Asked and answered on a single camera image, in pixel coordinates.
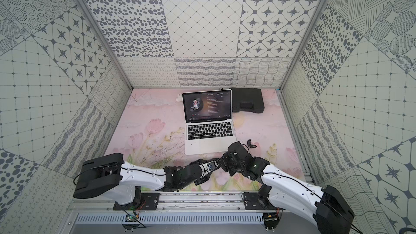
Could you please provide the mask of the silver laptop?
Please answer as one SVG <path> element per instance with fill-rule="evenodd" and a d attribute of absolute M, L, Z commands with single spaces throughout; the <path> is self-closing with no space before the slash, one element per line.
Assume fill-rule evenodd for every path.
<path fill-rule="evenodd" d="M 187 156 L 227 151 L 237 141 L 232 120 L 232 91 L 182 94 Z"/>

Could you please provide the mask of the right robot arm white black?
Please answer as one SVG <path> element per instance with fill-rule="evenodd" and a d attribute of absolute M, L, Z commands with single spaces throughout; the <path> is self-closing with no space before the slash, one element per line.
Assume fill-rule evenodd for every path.
<path fill-rule="evenodd" d="M 287 210 L 309 221 L 322 234 L 361 231 L 353 224 L 355 214 L 340 191 L 331 185 L 319 187 L 298 180 L 261 157 L 253 157 L 239 141 L 217 160 L 231 176 L 240 173 L 261 183 L 260 203 Z"/>

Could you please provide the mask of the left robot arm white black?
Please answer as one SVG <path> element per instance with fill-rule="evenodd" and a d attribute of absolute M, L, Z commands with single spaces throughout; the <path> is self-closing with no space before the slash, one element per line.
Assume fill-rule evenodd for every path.
<path fill-rule="evenodd" d="M 200 185 L 220 168 L 218 159 L 199 159 L 181 166 L 150 169 L 130 164 L 121 153 L 88 160 L 74 179 L 76 199 L 98 196 L 109 198 L 119 205 L 137 202 L 136 192 L 141 188 L 151 191 L 176 192 L 191 185 Z"/>

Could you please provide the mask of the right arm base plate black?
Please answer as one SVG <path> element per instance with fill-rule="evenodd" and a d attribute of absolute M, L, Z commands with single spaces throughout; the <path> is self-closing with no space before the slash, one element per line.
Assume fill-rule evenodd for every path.
<path fill-rule="evenodd" d="M 254 192 L 244 192 L 241 195 L 242 201 L 244 203 L 244 208 L 247 211 L 252 210 L 274 210 L 277 209 L 283 210 L 283 208 L 278 208 L 272 205 L 269 201 L 268 193 L 254 193 Z"/>

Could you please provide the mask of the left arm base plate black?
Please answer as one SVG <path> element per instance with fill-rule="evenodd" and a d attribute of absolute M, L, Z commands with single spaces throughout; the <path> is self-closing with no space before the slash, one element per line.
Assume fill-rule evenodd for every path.
<path fill-rule="evenodd" d="M 159 204 L 160 194 L 156 192 L 141 193 L 136 195 L 133 202 L 120 205 L 115 202 L 113 206 L 114 211 L 156 211 Z"/>

